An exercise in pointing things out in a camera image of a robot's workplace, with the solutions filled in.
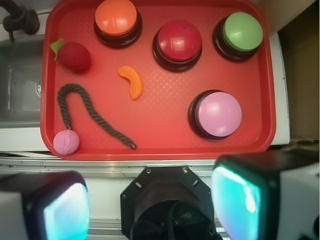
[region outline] cyan light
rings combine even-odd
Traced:
[[[257,240],[261,190],[242,176],[219,165],[212,173],[215,214],[233,240]]]
[[[90,221],[88,190],[81,183],[73,184],[43,214],[47,240],[85,240]]]

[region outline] drain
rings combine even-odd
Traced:
[[[36,85],[36,98],[41,99],[41,81],[39,81]]]

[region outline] green leaf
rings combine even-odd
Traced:
[[[65,44],[65,41],[63,38],[60,38],[58,41],[50,44],[50,48],[55,53],[54,61],[58,60],[58,51],[64,44]]]

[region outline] tray rim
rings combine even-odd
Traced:
[[[250,2],[249,0],[227,0],[228,2],[237,2],[242,4],[244,7],[249,8],[252,12],[254,17],[256,17],[263,28],[263,32],[267,33],[267,23],[266,20],[262,14],[262,12],[254,5],[254,3]],[[184,7],[221,7],[223,5],[226,5],[226,0],[216,0],[214,3],[212,3],[211,0],[203,0],[201,2],[196,2],[192,0],[164,0],[159,2],[149,2],[145,0],[132,0],[132,2],[138,7],[138,6],[145,6],[145,7],[161,7],[161,6],[184,6]],[[91,6],[94,4],[99,4],[103,2],[103,0],[91,0],[88,1],[86,4]],[[161,150],[165,150],[168,148],[152,148],[156,150],[160,150],[158,153],[138,153],[135,150],[132,150],[133,152],[128,153],[104,153],[104,154],[95,154],[94,157],[92,157],[92,153],[81,153],[81,154],[70,154],[70,155],[61,155],[58,154],[54,148],[53,148],[53,141],[51,141],[48,137],[49,134],[54,135],[54,129],[48,129],[47,127],[47,121],[46,119],[50,115],[50,110],[46,108],[47,100],[50,98],[50,96],[53,95],[54,99],[54,92],[49,93],[47,91],[47,75],[50,72],[48,61],[49,61],[49,40],[51,39],[51,36],[53,34],[52,31],[49,31],[48,28],[51,24],[55,21],[55,18],[57,16],[61,15],[61,9],[63,9],[66,5],[74,5],[78,4],[79,0],[62,0],[59,2],[56,7],[51,11],[51,13],[48,16],[47,22],[46,22],[46,28],[45,28],[45,35],[44,35],[44,46],[43,46],[43,66],[42,66],[42,97],[41,97],[41,111],[40,111],[40,131],[41,136],[43,139],[43,142],[47,146],[47,148],[56,156],[65,159],[65,160],[73,160],[73,161],[146,161],[146,160],[194,160],[194,159],[215,159],[217,156],[223,155],[223,154],[237,154],[237,153],[243,153],[242,151],[237,152],[224,152],[224,151],[214,151],[214,152],[197,152],[197,153],[161,153]],[[78,7],[76,4],[76,7],[74,9],[83,9],[83,7]],[[269,145],[271,144],[273,137],[276,132],[276,111],[275,111],[275,93],[274,93],[274,80],[273,80],[273,70],[272,70],[272,62],[271,62],[271,50],[270,50],[270,43],[269,43],[269,36],[264,34],[263,37],[263,47],[264,47],[264,53],[267,58],[266,62],[266,73],[268,76],[266,78],[269,81],[265,81],[264,85],[267,86],[268,89],[268,96],[269,96],[269,103],[268,103],[268,118],[270,118],[270,129],[263,128],[261,129],[261,132],[264,131],[267,133],[264,134],[263,143],[260,144],[259,142],[254,142],[251,146],[254,146],[251,148],[251,152],[261,152],[265,151]],[[261,118],[263,118],[264,111],[261,111]]]

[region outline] rope toy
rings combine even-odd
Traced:
[[[67,130],[60,131],[53,139],[53,147],[57,153],[61,155],[68,155],[74,153],[80,144],[78,134],[72,130],[71,126],[71,118],[68,111],[68,106],[66,103],[66,96],[68,93],[78,93],[84,103],[86,110],[88,111],[90,117],[100,126],[102,127],[108,134],[115,137],[116,139],[120,140],[126,146],[136,149],[137,145],[134,142],[122,134],[121,132],[115,130],[106,120],[104,120],[94,109],[89,94],[86,90],[74,83],[66,84],[62,86],[58,92],[58,104],[60,107],[60,112],[62,115],[62,119],[64,125],[66,126]]]

